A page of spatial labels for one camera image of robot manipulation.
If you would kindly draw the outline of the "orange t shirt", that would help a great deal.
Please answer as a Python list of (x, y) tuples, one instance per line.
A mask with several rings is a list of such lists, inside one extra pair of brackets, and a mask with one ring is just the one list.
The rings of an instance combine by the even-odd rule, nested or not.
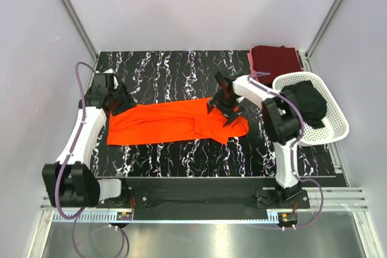
[(151, 105), (137, 105), (110, 116), (107, 145), (130, 146), (213, 139), (227, 144), (229, 138), (249, 132), (248, 121), (238, 117), (225, 126), (218, 109), (207, 112), (208, 98), (198, 98)]

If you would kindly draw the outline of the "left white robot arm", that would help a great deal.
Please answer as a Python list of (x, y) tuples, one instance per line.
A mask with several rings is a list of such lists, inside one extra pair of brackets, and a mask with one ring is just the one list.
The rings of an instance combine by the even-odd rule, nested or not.
[(97, 179), (89, 168), (100, 130), (109, 117), (122, 117), (136, 104), (113, 70), (95, 73), (79, 102), (75, 127), (62, 153), (45, 164), (42, 177), (53, 207), (95, 207), (109, 199), (117, 207), (130, 202), (120, 179)]

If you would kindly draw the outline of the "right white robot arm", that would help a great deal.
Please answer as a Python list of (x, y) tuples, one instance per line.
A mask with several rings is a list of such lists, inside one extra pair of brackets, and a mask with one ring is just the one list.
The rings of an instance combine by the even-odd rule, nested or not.
[(292, 92), (281, 93), (259, 83), (258, 73), (224, 75), (215, 80), (220, 86), (207, 102), (207, 112), (220, 111), (224, 126), (234, 123), (244, 111), (241, 101), (248, 100), (262, 111), (264, 130), (273, 143), (276, 155), (275, 188), (267, 196), (254, 194), (258, 205), (295, 208), (300, 197), (301, 178), (296, 165), (297, 148), (305, 126)]

